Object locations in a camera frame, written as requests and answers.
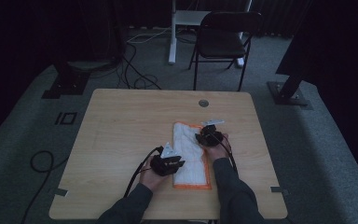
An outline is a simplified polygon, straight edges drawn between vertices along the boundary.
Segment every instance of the desk leg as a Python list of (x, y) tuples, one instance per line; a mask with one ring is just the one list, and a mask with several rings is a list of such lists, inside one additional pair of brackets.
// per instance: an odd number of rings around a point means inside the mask
[(171, 46), (170, 46), (170, 58), (168, 60), (169, 64), (175, 63), (176, 57), (176, 0), (172, 0), (172, 33), (171, 33)]
[(243, 67), (243, 58), (237, 59), (237, 66)]

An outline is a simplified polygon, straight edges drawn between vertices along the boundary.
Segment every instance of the dark sleeve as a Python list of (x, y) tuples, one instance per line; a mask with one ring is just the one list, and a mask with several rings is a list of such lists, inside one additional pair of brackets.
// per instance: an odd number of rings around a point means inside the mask
[(213, 169), (220, 201), (220, 223), (265, 223), (258, 212), (254, 192), (238, 178), (229, 159), (217, 159)]
[(139, 224), (152, 200), (153, 192), (143, 184), (138, 184), (127, 198), (118, 200), (97, 220), (97, 224)]

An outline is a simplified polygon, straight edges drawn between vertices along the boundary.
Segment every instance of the wooden table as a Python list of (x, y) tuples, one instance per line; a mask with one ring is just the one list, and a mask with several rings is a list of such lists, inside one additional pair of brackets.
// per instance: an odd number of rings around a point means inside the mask
[[(209, 105), (201, 107), (199, 100)], [(123, 197), (147, 153), (172, 143), (176, 121), (209, 119), (226, 121), (216, 128), (228, 133), (240, 177), (254, 190), (263, 217), (285, 218), (282, 194), (270, 189), (279, 183), (249, 93), (144, 90), (93, 93), (59, 185), (68, 193), (55, 195), (50, 217), (98, 218)], [(170, 178), (154, 194), (144, 219), (218, 219), (212, 167), (210, 171), (212, 190), (174, 189)]]

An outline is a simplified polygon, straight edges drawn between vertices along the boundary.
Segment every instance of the folded towel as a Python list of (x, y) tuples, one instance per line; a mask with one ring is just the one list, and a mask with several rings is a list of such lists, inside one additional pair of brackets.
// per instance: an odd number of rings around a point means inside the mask
[(202, 126), (176, 122), (173, 125), (173, 148), (186, 161), (173, 175), (173, 186), (178, 189), (211, 189), (208, 160), (196, 139)]

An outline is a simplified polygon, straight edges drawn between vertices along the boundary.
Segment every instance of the black device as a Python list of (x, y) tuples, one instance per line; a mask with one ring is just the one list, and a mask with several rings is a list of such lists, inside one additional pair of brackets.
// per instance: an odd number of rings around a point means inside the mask
[(205, 126), (200, 133), (196, 133), (196, 139), (203, 146), (215, 147), (223, 141), (223, 135), (216, 130), (213, 124)]
[(180, 156), (174, 156), (174, 157), (162, 159), (161, 153), (163, 149), (164, 149), (163, 147), (157, 148), (159, 155), (155, 155), (153, 157), (152, 161), (150, 162), (150, 167), (156, 174), (161, 176), (175, 174), (178, 171), (178, 169), (182, 167), (183, 164), (185, 164), (185, 162), (180, 161), (180, 159), (182, 158)]

